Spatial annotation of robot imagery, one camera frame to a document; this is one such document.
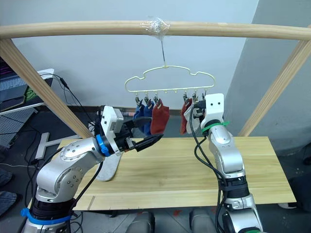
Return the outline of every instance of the red sock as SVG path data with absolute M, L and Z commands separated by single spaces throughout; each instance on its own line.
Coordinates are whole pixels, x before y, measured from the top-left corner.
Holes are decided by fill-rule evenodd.
M 181 116 L 181 125 L 180 125 L 180 134 L 183 135 L 184 133 L 187 132 L 186 125 L 187 125 L 187 120 L 184 116 L 185 111 L 190 107 L 192 104 L 192 99 L 189 99 L 188 103 L 183 105 L 180 116 Z
M 156 104 L 152 110 L 151 134 L 163 133 L 169 118 L 170 108 L 159 100 L 159 106 Z

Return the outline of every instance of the wooden frame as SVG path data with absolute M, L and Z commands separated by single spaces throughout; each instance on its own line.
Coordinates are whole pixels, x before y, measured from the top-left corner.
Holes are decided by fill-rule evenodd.
M 11 38 L 54 35 L 150 35 L 150 21 L 77 21 L 0 26 L 0 56 L 43 99 L 47 106 L 82 138 L 91 133 L 46 85 Z M 166 35 L 226 36 L 300 40 L 239 136 L 249 136 L 311 54 L 311 28 L 230 23 L 167 22 Z

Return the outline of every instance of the white wall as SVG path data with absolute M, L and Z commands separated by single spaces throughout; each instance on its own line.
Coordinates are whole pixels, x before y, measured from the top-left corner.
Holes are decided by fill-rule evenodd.
M 163 20 L 251 23 L 258 0 L 1 0 L 0 24 L 75 20 Z M 210 93 L 227 93 L 244 38 L 182 37 L 164 39 L 168 65 L 206 71 L 217 79 Z M 82 35 L 14 39 L 35 67 L 54 68 L 64 77 L 83 105 L 135 106 L 135 95 L 124 81 L 163 65 L 160 41 L 151 36 Z M 206 85 L 204 77 L 193 78 L 181 71 L 162 70 L 147 81 L 133 83 L 136 89 Z M 58 84 L 53 85 L 64 99 Z M 159 94 L 171 109 L 182 106 L 182 92 Z
M 310 0 L 260 0 L 253 23 L 307 27 Z M 229 130 L 237 135 L 297 45 L 294 40 L 247 39 L 225 99 Z M 290 153 L 311 142 L 311 57 L 251 133 Z

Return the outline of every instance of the metal stand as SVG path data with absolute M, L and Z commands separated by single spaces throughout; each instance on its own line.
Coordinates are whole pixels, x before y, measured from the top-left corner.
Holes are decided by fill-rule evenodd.
M 40 144 L 38 146 L 37 153 L 35 155 L 36 159 L 44 158 L 44 153 L 45 153 L 46 147 L 50 147 L 53 145 L 60 144 L 63 139 L 79 139 L 79 138 L 81 138 L 78 135 L 73 135 L 70 137 L 64 137 L 64 138 L 56 139 L 54 141 L 49 141 L 49 136 L 50 136 L 50 133 L 43 133 L 41 135 Z

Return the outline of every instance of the blue ring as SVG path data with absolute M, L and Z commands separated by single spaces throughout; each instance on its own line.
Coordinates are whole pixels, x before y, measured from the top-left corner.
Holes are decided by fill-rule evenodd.
M 66 222 L 70 220 L 71 216 L 66 216 L 58 219 L 53 219 L 53 220 L 38 220 L 34 217 L 31 216 L 29 209 L 24 208 L 20 211 L 20 215 L 23 217 L 27 217 L 31 223 L 38 224 L 38 225 L 53 225 L 61 222 Z
M 101 152 L 105 155 L 105 157 L 109 157 L 110 154 L 109 154 L 109 150 L 108 148 L 105 146 L 103 140 L 102 140 L 102 137 L 98 134 L 96 135 L 96 139 L 97 139 L 97 142 L 98 142 L 98 145 L 100 146 L 101 148 Z

